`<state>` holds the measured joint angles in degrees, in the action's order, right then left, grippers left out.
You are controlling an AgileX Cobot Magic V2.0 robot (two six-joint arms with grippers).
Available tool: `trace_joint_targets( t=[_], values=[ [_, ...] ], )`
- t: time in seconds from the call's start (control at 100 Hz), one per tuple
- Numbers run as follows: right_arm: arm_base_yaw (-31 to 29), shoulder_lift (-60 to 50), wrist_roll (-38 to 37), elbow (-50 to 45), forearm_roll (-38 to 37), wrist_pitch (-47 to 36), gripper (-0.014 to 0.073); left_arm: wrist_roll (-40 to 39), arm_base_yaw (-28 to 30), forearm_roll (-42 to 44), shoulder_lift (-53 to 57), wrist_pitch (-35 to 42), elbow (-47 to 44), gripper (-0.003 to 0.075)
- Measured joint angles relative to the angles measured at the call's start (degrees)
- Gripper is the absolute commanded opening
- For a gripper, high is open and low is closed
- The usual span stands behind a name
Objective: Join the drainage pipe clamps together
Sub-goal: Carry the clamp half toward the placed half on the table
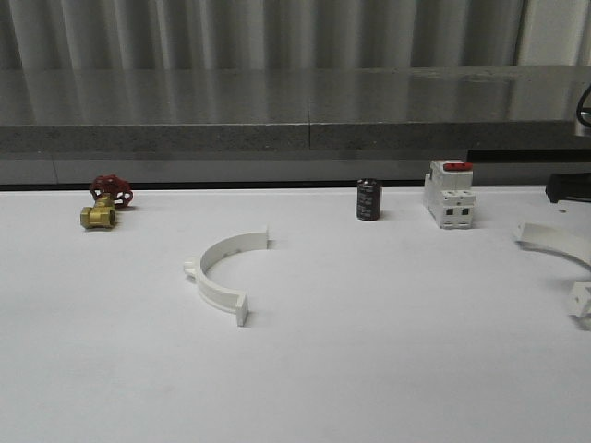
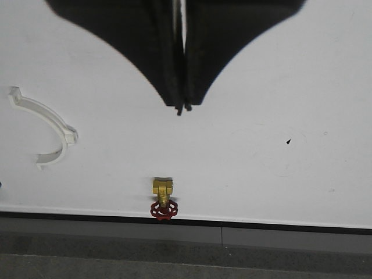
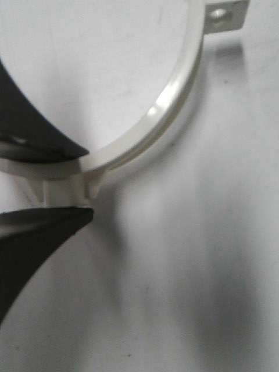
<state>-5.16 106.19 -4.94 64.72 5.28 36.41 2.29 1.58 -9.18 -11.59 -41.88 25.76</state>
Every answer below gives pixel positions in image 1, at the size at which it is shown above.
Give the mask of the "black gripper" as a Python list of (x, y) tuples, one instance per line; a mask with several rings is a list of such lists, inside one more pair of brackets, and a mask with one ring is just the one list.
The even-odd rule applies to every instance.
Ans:
[(591, 199), (591, 173), (552, 174), (545, 192), (551, 203), (561, 200), (589, 202)]

